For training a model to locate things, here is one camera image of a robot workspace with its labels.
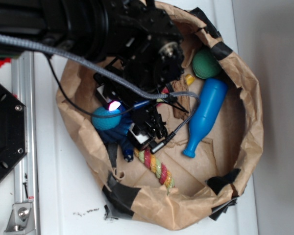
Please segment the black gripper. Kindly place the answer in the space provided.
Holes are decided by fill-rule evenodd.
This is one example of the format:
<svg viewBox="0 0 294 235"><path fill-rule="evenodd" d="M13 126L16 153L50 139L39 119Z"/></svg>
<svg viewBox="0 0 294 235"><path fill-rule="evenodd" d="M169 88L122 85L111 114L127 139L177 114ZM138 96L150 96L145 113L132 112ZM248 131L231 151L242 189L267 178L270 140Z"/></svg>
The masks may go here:
<svg viewBox="0 0 294 235"><path fill-rule="evenodd" d="M129 82L141 90L160 94L160 90L165 87L166 82L158 73L153 72L146 64L129 62L125 63L119 58L114 58L108 62L104 68ZM162 120L157 111L155 100L148 100L131 89L96 73L94 80L97 82L96 98L108 111L120 108L132 110L130 118L132 124L127 132L127 138L138 150L145 149L153 138L164 138L168 136L166 123Z"/></svg>

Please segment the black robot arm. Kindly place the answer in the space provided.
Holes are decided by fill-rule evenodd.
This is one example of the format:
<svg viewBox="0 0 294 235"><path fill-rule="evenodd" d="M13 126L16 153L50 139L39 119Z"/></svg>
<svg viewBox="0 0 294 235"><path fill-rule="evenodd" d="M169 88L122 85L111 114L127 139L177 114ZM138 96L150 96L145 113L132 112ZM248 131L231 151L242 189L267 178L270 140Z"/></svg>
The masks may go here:
<svg viewBox="0 0 294 235"><path fill-rule="evenodd" d="M108 65L100 75L129 110L146 96L122 85L121 78L155 94L184 71L182 34L152 0L0 0L0 35L21 39L0 39L0 60L38 50L25 41L44 45L50 55L120 60L122 69Z"/></svg>

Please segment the black hexagonal robot base plate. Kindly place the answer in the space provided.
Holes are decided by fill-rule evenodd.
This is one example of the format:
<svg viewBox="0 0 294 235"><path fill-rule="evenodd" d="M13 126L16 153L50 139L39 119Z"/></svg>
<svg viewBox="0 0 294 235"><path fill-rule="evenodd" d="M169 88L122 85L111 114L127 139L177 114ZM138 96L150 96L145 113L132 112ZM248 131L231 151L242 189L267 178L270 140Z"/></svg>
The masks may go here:
<svg viewBox="0 0 294 235"><path fill-rule="evenodd" d="M25 106L0 84L0 183L25 154Z"/></svg>

